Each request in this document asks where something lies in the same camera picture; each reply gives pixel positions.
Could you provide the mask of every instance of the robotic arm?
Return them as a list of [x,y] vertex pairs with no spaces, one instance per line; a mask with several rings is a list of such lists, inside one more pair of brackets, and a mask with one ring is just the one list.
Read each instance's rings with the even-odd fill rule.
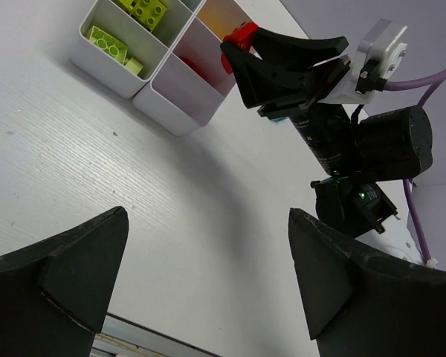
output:
[[[394,257],[424,264],[395,205],[378,181],[413,179],[433,164],[426,112],[411,106],[358,122],[362,105],[384,90],[399,67],[407,26],[380,20],[353,61],[348,42],[296,39],[243,24],[222,45],[244,104],[269,119],[288,117],[330,176],[312,182],[319,219]],[[254,49],[260,58],[251,53]],[[350,118],[343,104],[359,104]]]

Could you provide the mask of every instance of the cable connector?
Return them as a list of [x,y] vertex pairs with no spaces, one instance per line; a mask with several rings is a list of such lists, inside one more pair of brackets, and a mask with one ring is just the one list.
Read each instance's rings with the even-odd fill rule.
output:
[[360,72],[355,91],[358,94],[365,94],[368,91],[383,91],[387,80],[380,77],[380,63],[377,60],[369,59]]
[[434,258],[431,258],[430,260],[428,260],[426,262],[427,268],[436,269],[437,266],[438,266],[438,260],[436,260]]

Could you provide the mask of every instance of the red object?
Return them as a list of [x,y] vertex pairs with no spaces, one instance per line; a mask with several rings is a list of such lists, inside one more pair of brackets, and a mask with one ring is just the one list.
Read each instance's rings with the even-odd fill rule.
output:
[[205,76],[205,73],[188,57],[180,57],[181,61],[188,65],[195,73],[197,73],[198,76],[203,78],[204,80],[207,80],[207,76]]
[[[249,52],[253,47],[254,39],[258,33],[259,26],[254,22],[246,22],[240,28],[235,29],[231,35],[224,37],[223,42],[231,42],[240,47],[242,50]],[[233,73],[228,58],[222,54],[222,65],[228,74]]]

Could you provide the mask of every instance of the white table surface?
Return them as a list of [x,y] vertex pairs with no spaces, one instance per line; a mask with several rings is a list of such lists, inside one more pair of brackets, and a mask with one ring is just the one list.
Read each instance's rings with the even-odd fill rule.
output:
[[[224,356],[317,356],[287,238],[325,177],[290,123],[233,90],[175,138],[70,64],[92,0],[0,1],[0,255],[115,205],[129,212],[109,310]],[[304,36],[277,0],[239,0]],[[384,185],[403,213],[401,185]]]

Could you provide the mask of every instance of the purple cable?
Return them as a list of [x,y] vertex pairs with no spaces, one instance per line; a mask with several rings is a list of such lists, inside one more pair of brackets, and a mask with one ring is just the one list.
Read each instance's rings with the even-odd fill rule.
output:
[[[433,76],[420,78],[419,80],[408,80],[406,82],[387,82],[384,86],[384,91],[407,91],[410,89],[417,89],[425,86],[430,86],[428,90],[421,97],[418,105],[423,106],[427,100],[431,97],[435,90],[446,80],[446,69]],[[407,197],[408,209],[413,219],[413,225],[415,226],[416,235],[418,236],[419,246],[423,261],[426,264],[428,260],[431,260],[430,250],[424,236],[423,227],[419,220],[418,211],[416,210],[413,195],[411,193],[410,184],[413,180],[403,180],[404,195]]]
[[417,89],[435,84],[437,84],[437,87],[439,87],[445,80],[446,69],[432,76],[420,78],[418,80],[407,80],[405,82],[387,82],[387,84],[385,84],[384,86],[384,91],[408,91],[410,89]]

